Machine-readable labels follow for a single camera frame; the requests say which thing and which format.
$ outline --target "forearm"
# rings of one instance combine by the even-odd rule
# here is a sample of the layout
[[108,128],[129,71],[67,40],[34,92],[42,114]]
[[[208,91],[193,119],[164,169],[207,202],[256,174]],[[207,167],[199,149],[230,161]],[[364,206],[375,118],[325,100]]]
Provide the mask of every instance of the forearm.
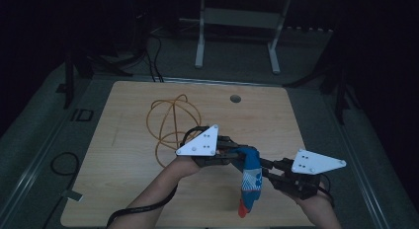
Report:
[[[148,206],[165,199],[182,179],[173,165],[167,166],[127,208]],[[118,217],[109,228],[154,228],[162,210],[163,207],[159,207]]]
[[322,208],[304,208],[302,210],[307,215],[308,219],[318,229],[341,229],[339,220],[335,214],[335,211],[331,206],[325,206]]

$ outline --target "floor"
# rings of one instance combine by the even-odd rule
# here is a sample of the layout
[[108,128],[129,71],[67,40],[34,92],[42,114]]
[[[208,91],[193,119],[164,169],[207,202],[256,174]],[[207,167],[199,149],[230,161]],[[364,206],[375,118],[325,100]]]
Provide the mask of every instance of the floor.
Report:
[[[281,73],[274,75],[266,44],[231,36],[209,35],[204,67],[196,69],[197,41],[194,27],[185,26],[183,36],[171,38],[162,28],[148,51],[165,82],[234,83],[281,87],[309,74],[331,33],[284,30],[277,53]],[[121,52],[121,57],[128,53]],[[121,77],[95,66],[92,79],[75,77],[75,99],[63,108],[63,94],[55,93],[64,80],[64,66],[50,73],[25,110],[0,139],[2,188],[1,228],[63,228],[60,213],[66,199],[59,196],[73,172],[73,155],[82,163],[112,85],[118,80],[150,81],[148,60],[122,67],[131,77]],[[346,159],[348,167],[329,174],[336,212],[344,228],[419,228],[419,217],[386,158],[377,136],[362,110],[348,100],[345,124],[334,113],[336,94],[322,95],[318,77],[297,88],[288,88],[293,109],[307,149]],[[74,121],[76,110],[94,112],[91,121]]]

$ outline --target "wrist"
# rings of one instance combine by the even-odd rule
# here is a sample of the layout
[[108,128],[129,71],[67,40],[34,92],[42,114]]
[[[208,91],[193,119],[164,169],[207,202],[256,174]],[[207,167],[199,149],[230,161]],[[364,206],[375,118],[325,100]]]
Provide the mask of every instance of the wrist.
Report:
[[182,178],[198,172],[200,167],[191,159],[191,157],[178,156],[166,167],[166,170],[170,172],[172,177],[181,180]]

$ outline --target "white stand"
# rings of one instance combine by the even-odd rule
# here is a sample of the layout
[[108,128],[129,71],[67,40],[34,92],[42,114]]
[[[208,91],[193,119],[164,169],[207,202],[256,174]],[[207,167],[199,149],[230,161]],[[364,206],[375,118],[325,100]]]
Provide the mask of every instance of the white stand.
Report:
[[290,6],[290,2],[290,0],[286,0],[282,13],[264,13],[254,11],[206,8],[205,0],[201,0],[200,38],[198,40],[195,67],[202,68],[204,63],[205,24],[218,24],[275,30],[275,36],[273,40],[268,43],[268,52],[271,59],[272,72],[274,74],[279,74],[280,65],[275,48],[277,47],[281,30],[283,29],[284,20]]

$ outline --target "black strap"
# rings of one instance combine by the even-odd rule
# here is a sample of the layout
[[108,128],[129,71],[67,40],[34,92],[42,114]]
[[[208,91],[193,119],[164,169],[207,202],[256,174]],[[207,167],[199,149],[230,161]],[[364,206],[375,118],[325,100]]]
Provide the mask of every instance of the black strap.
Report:
[[125,208],[125,209],[121,209],[121,210],[118,210],[118,211],[112,213],[112,215],[109,217],[108,224],[106,225],[106,227],[108,228],[111,225],[111,223],[117,217],[128,215],[128,214],[133,214],[133,213],[141,213],[141,212],[146,212],[146,211],[152,211],[152,210],[155,210],[159,207],[164,206],[175,195],[177,188],[178,188],[178,185],[176,185],[176,187],[173,188],[173,190],[170,192],[170,194],[160,202],[157,202],[157,203],[154,203],[154,204],[148,205],[148,206]]
[[330,204],[332,204],[332,207],[335,207],[335,198],[332,196],[332,194],[330,194],[329,191],[325,190],[322,187],[318,187],[318,190],[322,191],[324,194],[326,194],[330,199]]

